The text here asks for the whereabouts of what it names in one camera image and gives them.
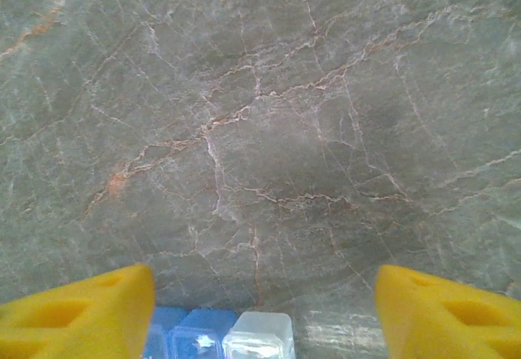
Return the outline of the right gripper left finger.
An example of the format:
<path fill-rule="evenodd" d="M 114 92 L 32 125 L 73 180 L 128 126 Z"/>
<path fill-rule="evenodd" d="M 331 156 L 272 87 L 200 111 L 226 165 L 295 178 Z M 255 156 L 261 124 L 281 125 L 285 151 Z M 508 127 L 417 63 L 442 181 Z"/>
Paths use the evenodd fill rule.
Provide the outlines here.
<path fill-rule="evenodd" d="M 139 358 L 154 305 L 143 264 L 22 297 L 1 306 L 1 356 Z"/>

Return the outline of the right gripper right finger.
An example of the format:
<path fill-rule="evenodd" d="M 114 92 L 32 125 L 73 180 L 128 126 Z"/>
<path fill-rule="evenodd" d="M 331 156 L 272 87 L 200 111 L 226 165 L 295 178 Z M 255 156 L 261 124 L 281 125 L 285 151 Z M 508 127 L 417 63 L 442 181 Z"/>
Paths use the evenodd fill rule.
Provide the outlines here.
<path fill-rule="evenodd" d="M 379 268 L 375 306 L 390 358 L 518 358 L 520 303 L 397 265 Z"/>

